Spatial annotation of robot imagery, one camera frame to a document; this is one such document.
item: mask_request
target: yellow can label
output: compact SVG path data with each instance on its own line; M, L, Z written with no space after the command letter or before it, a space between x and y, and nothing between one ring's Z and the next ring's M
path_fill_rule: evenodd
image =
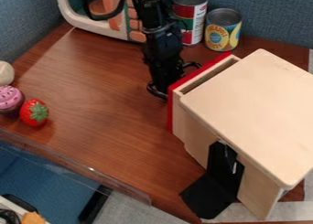
M208 25L205 31L205 42L208 48L215 51L233 50L238 45L242 22L231 26Z
M223 51L230 39L228 31L224 27L214 24L208 25L205 31L207 46L215 51Z
M242 28L242 23L239 23L231 34L230 45L232 48L236 48L236 46L238 45L241 28Z

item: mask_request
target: tin can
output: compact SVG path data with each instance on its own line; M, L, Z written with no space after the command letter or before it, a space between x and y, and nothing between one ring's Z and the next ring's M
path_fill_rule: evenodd
M173 14L178 19L182 42L195 45L202 40L208 0L173 0Z
M233 50L238 45L242 17L230 8L218 8L207 14L205 44L215 51Z

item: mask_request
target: blue wall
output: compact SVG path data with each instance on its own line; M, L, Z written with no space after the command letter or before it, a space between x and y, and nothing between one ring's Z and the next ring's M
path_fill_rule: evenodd
M243 15L243 33L313 48L313 0L209 0Z
M0 0L0 60L16 59L60 19L56 0Z
M245 35L313 48L313 0L209 0L243 15ZM58 24L56 0L0 0L0 59L13 61Z

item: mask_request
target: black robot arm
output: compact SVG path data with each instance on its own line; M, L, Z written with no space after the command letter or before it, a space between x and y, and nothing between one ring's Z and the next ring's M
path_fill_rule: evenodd
M89 0L83 0L86 15L93 20L107 20L122 12L124 1L116 9L102 16L94 16L89 9ZM149 67L152 81L147 90L155 96L166 99L170 84L185 75L187 66L199 67L195 62L185 63L180 56L183 49L178 22L170 17L170 0L133 0L133 5L142 21L146 46L143 49L144 63Z

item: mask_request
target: strawberry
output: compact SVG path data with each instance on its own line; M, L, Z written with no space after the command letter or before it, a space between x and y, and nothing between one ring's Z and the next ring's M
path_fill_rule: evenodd
M25 101L19 112L19 116L27 125L40 126L47 121L49 110L45 102L32 99Z

